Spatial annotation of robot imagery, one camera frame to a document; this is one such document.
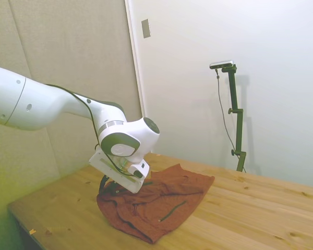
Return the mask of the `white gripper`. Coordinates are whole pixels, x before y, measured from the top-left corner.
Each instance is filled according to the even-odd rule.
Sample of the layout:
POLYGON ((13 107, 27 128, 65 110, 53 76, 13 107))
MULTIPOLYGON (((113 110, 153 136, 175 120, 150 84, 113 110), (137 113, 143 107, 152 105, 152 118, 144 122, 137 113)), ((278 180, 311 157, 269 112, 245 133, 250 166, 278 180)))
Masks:
POLYGON ((95 169, 102 172, 99 186, 99 194, 116 194, 118 185, 121 185, 132 193, 138 193, 144 183, 144 159, 139 163, 133 163, 125 157, 109 156, 102 151, 96 151, 89 163, 95 169))

